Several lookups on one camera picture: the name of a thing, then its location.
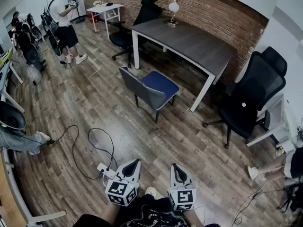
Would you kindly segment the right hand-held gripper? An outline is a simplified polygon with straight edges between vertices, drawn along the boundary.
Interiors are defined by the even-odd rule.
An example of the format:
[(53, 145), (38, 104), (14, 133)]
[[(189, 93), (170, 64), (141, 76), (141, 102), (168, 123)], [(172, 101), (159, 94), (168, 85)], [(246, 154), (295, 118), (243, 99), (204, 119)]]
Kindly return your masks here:
[(170, 168), (169, 201), (175, 211), (192, 210), (196, 202), (196, 188), (192, 174), (182, 165), (173, 163)]

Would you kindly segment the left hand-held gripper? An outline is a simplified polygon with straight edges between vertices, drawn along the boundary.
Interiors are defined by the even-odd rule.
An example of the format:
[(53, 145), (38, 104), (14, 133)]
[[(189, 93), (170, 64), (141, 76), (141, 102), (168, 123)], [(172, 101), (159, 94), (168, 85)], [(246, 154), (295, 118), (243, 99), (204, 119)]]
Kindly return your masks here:
[(141, 160), (135, 159), (118, 167), (116, 175), (112, 175), (107, 182), (105, 194), (109, 202), (127, 207), (137, 197), (141, 165)]

